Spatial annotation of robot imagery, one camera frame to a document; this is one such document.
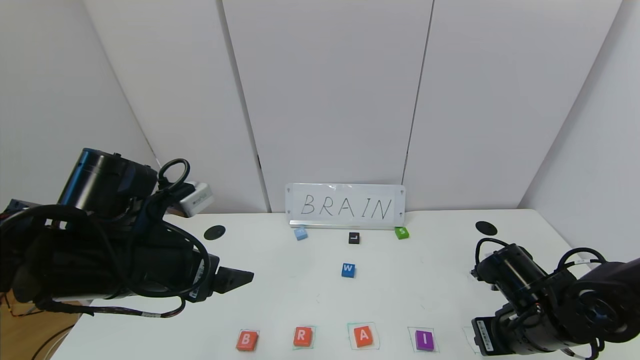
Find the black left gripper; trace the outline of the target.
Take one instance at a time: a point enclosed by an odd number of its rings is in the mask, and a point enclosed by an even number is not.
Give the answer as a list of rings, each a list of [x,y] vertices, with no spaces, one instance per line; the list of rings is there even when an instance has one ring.
[[[184,299],[190,303],[199,303],[212,296],[213,293],[226,294],[251,283],[254,279],[254,272],[242,269],[226,268],[218,265],[220,258],[213,254],[208,254],[210,266],[205,271],[204,260],[197,249],[192,251],[191,269],[187,277],[188,285],[199,283],[199,287],[193,288],[184,295]]]

